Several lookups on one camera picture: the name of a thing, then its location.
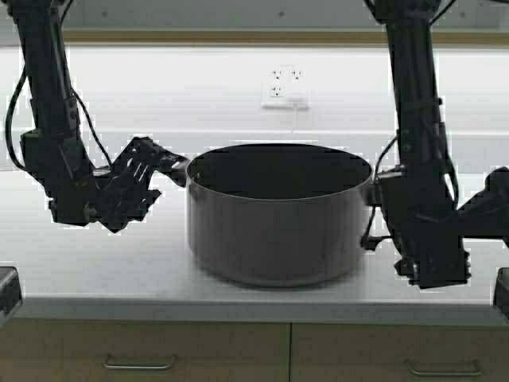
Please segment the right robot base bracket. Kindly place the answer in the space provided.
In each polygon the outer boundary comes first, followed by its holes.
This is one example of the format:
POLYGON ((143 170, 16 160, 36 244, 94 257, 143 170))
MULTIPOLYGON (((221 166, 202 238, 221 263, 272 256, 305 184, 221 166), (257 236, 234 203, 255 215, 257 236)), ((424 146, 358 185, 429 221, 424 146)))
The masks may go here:
POLYGON ((493 295, 493 306, 506 318, 509 318, 509 268, 501 267, 498 270, 494 295, 493 295))

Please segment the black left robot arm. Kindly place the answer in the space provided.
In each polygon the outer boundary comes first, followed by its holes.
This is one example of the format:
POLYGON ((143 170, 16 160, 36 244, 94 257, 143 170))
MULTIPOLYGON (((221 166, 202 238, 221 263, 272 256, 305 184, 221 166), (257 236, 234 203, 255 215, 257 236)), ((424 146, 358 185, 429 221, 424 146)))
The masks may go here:
POLYGON ((72 88, 64 49, 62 1, 6 1, 19 36, 24 68, 13 94, 29 84, 35 127, 21 135, 19 161, 10 132, 16 102, 6 116, 6 145, 12 162, 44 189, 54 222, 84 227, 99 222, 109 231, 141 221, 160 197, 150 188, 159 172, 186 185, 188 159, 149 137, 133 138, 116 159, 97 167, 80 133, 81 98, 72 88))

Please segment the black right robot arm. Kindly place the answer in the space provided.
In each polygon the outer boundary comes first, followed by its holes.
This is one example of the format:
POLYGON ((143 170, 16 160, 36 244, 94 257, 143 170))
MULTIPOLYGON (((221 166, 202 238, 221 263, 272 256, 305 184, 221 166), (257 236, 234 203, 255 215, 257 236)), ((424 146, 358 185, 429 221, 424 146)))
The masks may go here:
POLYGON ((466 239, 507 240, 508 170, 492 171, 484 189, 458 202, 437 93, 431 25, 438 1, 369 1, 385 27, 398 118, 398 164, 374 178, 371 204, 383 214, 400 255, 394 267, 422 289, 466 284, 466 239))

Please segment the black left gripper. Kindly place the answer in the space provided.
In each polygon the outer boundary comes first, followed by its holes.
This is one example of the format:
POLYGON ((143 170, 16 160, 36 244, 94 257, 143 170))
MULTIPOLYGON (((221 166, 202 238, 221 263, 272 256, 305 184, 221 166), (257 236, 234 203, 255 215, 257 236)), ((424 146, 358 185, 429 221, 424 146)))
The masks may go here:
POLYGON ((154 171, 185 171, 189 163, 149 137, 133 138, 109 168, 89 162, 91 184, 85 193, 84 223, 100 223, 116 233, 133 220, 143 220, 161 196, 158 189, 150 188, 154 171))

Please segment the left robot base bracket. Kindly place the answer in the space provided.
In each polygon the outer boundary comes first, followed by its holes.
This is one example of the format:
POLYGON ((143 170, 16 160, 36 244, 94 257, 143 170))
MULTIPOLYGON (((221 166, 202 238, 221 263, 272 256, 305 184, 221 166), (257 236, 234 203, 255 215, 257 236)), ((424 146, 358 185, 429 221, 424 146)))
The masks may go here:
POLYGON ((1 326, 4 326, 23 302, 21 283, 16 267, 1 267, 1 326))

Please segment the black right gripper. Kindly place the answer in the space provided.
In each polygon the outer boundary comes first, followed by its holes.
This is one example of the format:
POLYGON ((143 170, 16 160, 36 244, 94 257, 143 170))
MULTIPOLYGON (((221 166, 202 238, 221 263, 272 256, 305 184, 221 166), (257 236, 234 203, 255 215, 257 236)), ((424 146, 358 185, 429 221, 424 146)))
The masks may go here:
POLYGON ((394 269, 411 286, 449 287, 470 279, 463 237, 443 224, 405 222, 393 228, 393 244, 400 255, 394 269))

